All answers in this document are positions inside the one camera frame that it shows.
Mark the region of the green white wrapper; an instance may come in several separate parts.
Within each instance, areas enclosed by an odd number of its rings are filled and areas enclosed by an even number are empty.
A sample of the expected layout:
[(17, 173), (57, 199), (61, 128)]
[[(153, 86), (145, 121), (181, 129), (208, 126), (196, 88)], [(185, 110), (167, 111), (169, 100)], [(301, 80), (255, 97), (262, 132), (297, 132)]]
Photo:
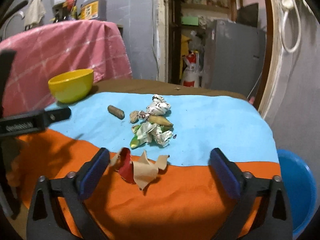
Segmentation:
[(133, 138), (130, 142), (132, 149), (138, 148), (144, 144), (155, 142), (157, 145), (165, 147), (170, 138), (173, 136), (170, 127), (161, 126), (159, 124), (151, 124), (144, 122), (131, 127)]

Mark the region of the red white sack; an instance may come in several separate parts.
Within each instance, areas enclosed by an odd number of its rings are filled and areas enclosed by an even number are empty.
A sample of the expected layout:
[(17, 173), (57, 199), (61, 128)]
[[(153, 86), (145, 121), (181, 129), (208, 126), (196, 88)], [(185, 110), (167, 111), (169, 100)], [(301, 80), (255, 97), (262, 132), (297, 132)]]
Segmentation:
[(181, 85), (185, 87), (201, 87), (202, 69), (200, 66), (199, 51), (191, 51), (182, 57), (184, 68), (182, 72)]

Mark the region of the yellow plastic bowl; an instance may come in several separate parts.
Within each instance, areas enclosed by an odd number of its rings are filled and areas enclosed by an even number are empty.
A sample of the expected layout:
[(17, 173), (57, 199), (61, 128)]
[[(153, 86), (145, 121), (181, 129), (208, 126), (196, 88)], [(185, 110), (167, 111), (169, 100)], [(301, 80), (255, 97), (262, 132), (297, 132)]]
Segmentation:
[(65, 72), (48, 81), (52, 96), (61, 103), (75, 103), (91, 91), (94, 81), (92, 69), (77, 69)]

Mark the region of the pink checked cloth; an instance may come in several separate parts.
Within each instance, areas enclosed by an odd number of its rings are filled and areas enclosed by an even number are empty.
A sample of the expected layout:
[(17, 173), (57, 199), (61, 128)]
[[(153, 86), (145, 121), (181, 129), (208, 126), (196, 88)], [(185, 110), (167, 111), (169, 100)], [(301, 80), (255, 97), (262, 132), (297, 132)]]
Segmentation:
[(16, 51), (3, 96), (4, 116), (53, 103), (48, 80), (65, 72), (92, 69), (95, 82), (132, 78), (123, 38), (112, 22), (48, 24), (5, 39), (1, 49)]

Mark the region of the small tan scrap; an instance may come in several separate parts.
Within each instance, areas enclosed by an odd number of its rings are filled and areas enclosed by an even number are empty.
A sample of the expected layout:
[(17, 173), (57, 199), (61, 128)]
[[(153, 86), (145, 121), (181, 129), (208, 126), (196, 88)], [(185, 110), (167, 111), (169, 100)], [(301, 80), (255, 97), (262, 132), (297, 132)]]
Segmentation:
[(135, 124), (139, 120), (139, 111), (132, 111), (130, 113), (130, 122)]

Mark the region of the yellow brown peel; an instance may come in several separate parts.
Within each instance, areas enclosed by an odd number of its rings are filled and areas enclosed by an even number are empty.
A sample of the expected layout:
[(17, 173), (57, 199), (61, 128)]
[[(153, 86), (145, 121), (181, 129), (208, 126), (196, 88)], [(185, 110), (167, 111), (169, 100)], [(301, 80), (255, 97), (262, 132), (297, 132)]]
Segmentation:
[(150, 115), (148, 118), (148, 121), (151, 124), (158, 124), (160, 126), (165, 126), (165, 127), (172, 127), (173, 124), (166, 119), (164, 116), (156, 116), (156, 115)]

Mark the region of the large oil jug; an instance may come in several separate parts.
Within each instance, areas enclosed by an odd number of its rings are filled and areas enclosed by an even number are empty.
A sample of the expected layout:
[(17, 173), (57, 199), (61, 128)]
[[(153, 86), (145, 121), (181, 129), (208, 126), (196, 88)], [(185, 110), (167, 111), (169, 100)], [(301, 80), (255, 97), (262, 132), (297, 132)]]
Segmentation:
[(81, 5), (81, 20), (107, 21), (107, 0), (84, 0)]

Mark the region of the brown paper red scrap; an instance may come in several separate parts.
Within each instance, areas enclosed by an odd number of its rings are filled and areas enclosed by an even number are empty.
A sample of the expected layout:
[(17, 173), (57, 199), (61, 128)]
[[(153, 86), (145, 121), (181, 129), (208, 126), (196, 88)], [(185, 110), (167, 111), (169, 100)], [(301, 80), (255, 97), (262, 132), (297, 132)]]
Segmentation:
[(143, 191), (153, 182), (159, 171), (167, 168), (169, 155), (159, 155), (156, 162), (149, 161), (146, 151), (143, 151), (138, 160), (133, 160), (131, 151), (122, 148), (110, 160), (110, 166), (118, 172), (121, 178), (130, 184), (135, 184)]

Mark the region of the green box on shelf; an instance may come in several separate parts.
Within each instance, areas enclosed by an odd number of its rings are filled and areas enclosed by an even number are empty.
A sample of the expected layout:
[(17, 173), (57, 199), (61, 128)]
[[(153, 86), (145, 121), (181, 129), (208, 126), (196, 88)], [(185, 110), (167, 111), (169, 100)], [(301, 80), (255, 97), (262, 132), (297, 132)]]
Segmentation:
[(195, 16), (182, 16), (181, 17), (181, 24), (182, 25), (198, 26), (199, 25), (199, 18), (195, 17)]

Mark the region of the brown cylindrical scrap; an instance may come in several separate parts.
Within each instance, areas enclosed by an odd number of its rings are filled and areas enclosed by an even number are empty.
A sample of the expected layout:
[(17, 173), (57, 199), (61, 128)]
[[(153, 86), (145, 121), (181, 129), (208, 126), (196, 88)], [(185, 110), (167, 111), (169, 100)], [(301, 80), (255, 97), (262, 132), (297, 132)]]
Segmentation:
[(125, 113), (123, 110), (113, 106), (113, 105), (109, 105), (107, 107), (107, 110), (109, 113), (111, 113), (112, 115), (114, 115), (115, 117), (117, 117), (120, 120), (123, 120), (125, 118)]

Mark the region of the blue plastic basin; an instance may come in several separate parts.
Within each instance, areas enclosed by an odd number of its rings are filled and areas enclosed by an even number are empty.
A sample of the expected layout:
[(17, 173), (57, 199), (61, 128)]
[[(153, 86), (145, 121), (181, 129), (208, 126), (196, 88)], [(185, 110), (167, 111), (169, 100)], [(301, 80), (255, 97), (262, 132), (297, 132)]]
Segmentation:
[(284, 149), (277, 150), (281, 176), (290, 201), (293, 238), (305, 230), (316, 208), (317, 186), (307, 163), (298, 155)]

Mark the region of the beige hanging towel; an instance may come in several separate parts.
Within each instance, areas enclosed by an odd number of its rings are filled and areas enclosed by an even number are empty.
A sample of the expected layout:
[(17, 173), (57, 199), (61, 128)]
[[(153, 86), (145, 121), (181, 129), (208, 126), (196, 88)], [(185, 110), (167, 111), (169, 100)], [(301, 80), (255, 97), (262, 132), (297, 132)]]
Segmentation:
[(32, 28), (38, 26), (45, 14), (46, 10), (42, 0), (30, 0), (25, 12), (24, 27)]

